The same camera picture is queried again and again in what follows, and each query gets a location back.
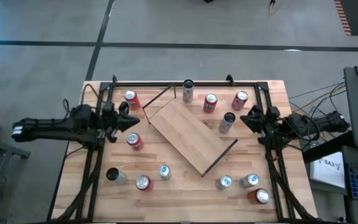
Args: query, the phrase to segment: concrete floor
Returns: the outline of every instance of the concrete floor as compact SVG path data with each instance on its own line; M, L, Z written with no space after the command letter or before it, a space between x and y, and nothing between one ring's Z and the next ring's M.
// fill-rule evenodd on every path
M96 42L108 0L0 0L0 40ZM285 0L269 16L269 1L116 0L104 42L358 47L346 36L331 0ZM65 142L16 143L11 124L25 117L61 118L62 99L78 102L93 47L0 45L0 140L32 151L12 160L0 199L8 223L47 217ZM103 47L93 80L285 80L288 96L342 81L358 52L134 49ZM303 105L317 92L293 100ZM334 99L349 117L346 95ZM321 109L334 108L325 103ZM319 217L344 214L342 197L313 191Z

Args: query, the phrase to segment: wooden board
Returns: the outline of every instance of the wooden board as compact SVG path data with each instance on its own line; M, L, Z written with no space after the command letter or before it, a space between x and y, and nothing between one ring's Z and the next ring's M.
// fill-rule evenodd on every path
M96 91L99 90L100 82L86 83L92 84ZM268 85L273 105L279 108L282 116L289 115L291 109L284 82L268 81ZM136 87L132 89L137 92L140 103L145 105L165 87ZM126 90L127 88L114 89L113 101L116 105L125 100ZM107 142L104 147L94 222L277 221L273 199L266 205L252 205L246 199L246 193L252 189L243 190L239 187L240 178L255 172L260 177L259 187L267 189L272 194L264 147L257 142L258 134L252 133L240 119L236 119L229 133L220 134L218 131L221 119L227 112L227 108L230 108L234 94L240 90L248 92L249 100L243 110L234 112L239 117L247 114L252 105L256 104L253 88L198 87L195 88L194 101L186 106L226 145L235 139L239 140L204 178L201 178L200 173L147 122L142 110L131 111L130 114L140 118L140 123L125 133L118 133L117 143ZM181 88L177 88L179 101L181 101L181 91ZM217 94L219 99L218 107L212 114L203 112L203 101L208 93ZM152 116L172 98L173 90L168 90L145 109L146 113L148 116ZM263 95L262 102L266 109ZM87 89L85 93L85 103L96 105L96 97L90 89ZM143 150L133 151L128 146L126 137L131 132L141 135L145 143ZM71 142L67 153L77 148L79 148L78 143ZM283 150L283 156L291 190L307 211L317 216L302 153L288 147ZM66 159L52 218L62 214L78 193L85 158L86 150L80 150ZM157 169L160 164L168 164L172 168L171 180L159 179ZM127 174L129 181L126 185L117 185L107 180L105 173L111 167L117 167ZM136 189L135 180L141 174L148 175L155 181L152 192L144 193ZM226 190L217 190L214 181L224 174L228 174L234 179L233 186ZM287 214L282 192L280 197L284 214ZM88 199L85 201L84 216L88 212Z
M149 121L201 175L228 147L177 99L171 100Z

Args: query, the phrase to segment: wooden table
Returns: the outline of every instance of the wooden table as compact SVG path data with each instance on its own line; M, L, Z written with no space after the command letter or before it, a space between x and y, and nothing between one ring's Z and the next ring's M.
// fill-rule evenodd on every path
M96 91L100 82L86 82L94 86ZM282 117L291 113L287 93L283 81L268 81L271 101L277 106ZM149 102L164 87L135 87L142 105ZM113 102L119 105L124 101L127 88L115 88ZM232 111L231 102L234 95L244 90L249 99L246 106L235 111L237 119L228 134L221 134L218 126L223 115ZM182 88L177 88L177 98L181 101ZM218 105L214 113L203 113L204 98L208 93L218 96ZM85 103L96 105L96 97L90 89L85 93ZM173 89L168 90L160 98L149 105L145 111L152 116L173 98ZM266 104L262 95L264 109ZM255 91L251 87L196 87L194 100L186 107L205 125L213 130L225 143L230 144L236 138L239 142L216 164L204 177L190 165L189 162L168 141L147 122L144 112L140 109L130 111L130 114L140 118L140 123L127 130L117 133L118 140L111 144L106 141L103 163L99 180L98 196L96 199L94 222L274 222L275 213L272 185L265 160L265 150L257 142L258 134L254 134L239 119L256 104ZM133 151L126 143L127 135L131 132L140 134L144 148ZM67 153L80 145L69 143ZM293 148L283 150L285 165L290 188L301 204L313 216L317 216L313 196L303 163L302 153ZM64 163L62 178L58 186L57 197L53 208L52 218L58 217L69 206L78 193L83 175L86 150L78 151L68 157ZM161 180L158 167L168 164L172 170L170 180ZM117 185L108 181L106 171L117 167L127 174L127 184ZM260 177L259 187L270 192L270 202L265 205L254 205L247 199L247 192L242 189L239 180L247 174L256 173ZM148 175L154 182L154 189L149 193L138 190L135 186L136 178ZM230 175L234 183L226 190L218 190L215 180L220 176ZM284 214L287 214L285 197L280 190L280 197ZM88 211L88 200L85 200L84 212Z

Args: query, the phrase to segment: red soda can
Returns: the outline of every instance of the red soda can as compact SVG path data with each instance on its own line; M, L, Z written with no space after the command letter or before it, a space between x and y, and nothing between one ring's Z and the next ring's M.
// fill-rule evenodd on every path
M136 179L136 187L139 190L143 190L144 192L150 192L153 190L154 183L153 181L147 177L146 175L140 175Z
M127 142L135 150L143 149L144 143L143 143L142 139L140 138L140 135L137 133L130 133L128 135Z
M270 200L269 193L265 189L256 189L248 193L248 199L251 203L266 204Z
M124 97L129 104L129 109L137 110L140 108L140 102L135 91L127 90L124 94Z
M245 91L240 91L235 95L234 100L231 103L231 108L233 108L233 110L241 110L246 104L247 100L248 94Z
M218 102L218 98L215 94L208 94L205 97L204 101L204 112L205 113L212 113L215 110L216 103Z

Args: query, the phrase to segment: soda can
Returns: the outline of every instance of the soda can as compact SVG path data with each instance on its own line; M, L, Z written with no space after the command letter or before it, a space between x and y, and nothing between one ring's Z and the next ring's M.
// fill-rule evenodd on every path
M240 186L243 189L258 185L259 177L256 174L248 174L246 177L240 180Z
M130 133L127 138L127 142L135 150L143 149L144 143L137 133Z
M270 200L269 193L265 189L256 189L248 193L248 199L251 203L266 204Z
M233 126L236 116L232 112L228 112L223 116L221 125L219 125L219 132L222 134L227 134L231 126Z
M183 82L183 102L190 103L193 101L193 87L193 81L185 80Z
M245 91L240 91L235 95L234 100L231 103L231 108L233 108L233 110L241 110L246 104L247 100L248 94Z
M153 181L146 175L140 175L136 179L136 187L139 190L143 190L144 192L150 192L153 190L153 186L154 186Z
M171 170L168 165L162 164L158 169L158 174L160 174L163 180L168 180L171 178Z
M137 110L140 108L140 102L135 91L127 90L124 94L124 97L129 104L129 109Z
M106 177L108 180L114 181L117 184L125 184L127 181L127 175L115 167L107 170Z
M231 177L229 175L224 175L216 181L216 187L219 190L224 190L231 186L231 182Z
M205 97L204 101L204 112L205 113L212 113L215 110L216 103L218 102L218 98L215 94L208 94Z

